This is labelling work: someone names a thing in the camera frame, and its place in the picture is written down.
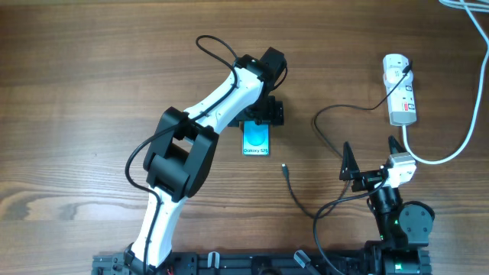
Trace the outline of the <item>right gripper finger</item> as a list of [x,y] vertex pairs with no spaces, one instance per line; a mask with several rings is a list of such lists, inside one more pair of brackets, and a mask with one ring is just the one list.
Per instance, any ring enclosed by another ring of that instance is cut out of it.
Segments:
[[397,141],[397,139],[393,135],[389,136],[388,144],[391,154],[406,153],[406,149]]
[[359,177],[360,169],[358,168],[351,146],[346,141],[343,144],[342,166],[340,169],[339,179],[342,181],[350,181],[356,180]]

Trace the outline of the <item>turquoise Galaxy S25 smartphone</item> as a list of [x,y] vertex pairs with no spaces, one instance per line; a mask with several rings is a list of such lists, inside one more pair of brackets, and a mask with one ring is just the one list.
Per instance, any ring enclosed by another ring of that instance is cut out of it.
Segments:
[[269,125],[257,125],[254,121],[243,124],[242,153],[245,156],[270,154]]

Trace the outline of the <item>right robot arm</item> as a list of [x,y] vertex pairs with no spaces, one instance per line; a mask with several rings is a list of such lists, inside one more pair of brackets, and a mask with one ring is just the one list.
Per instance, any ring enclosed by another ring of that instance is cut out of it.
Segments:
[[429,235],[435,213],[419,201],[404,202],[399,187],[416,171],[416,161],[395,137],[388,138],[390,155],[377,170],[360,171],[351,146],[343,145],[339,179],[352,182],[352,192],[368,193],[381,239],[367,241],[362,249],[360,274],[431,274]]

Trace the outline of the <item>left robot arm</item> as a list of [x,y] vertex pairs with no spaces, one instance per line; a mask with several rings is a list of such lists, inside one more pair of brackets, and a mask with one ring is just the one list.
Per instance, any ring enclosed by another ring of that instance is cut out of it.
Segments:
[[156,274],[164,267],[183,206],[206,181],[225,128],[284,123],[283,103],[271,94],[287,71],[284,54],[270,47],[259,59],[237,58],[231,68],[226,81],[198,104],[184,111],[168,108],[145,142],[150,195],[140,234],[124,252],[132,274]]

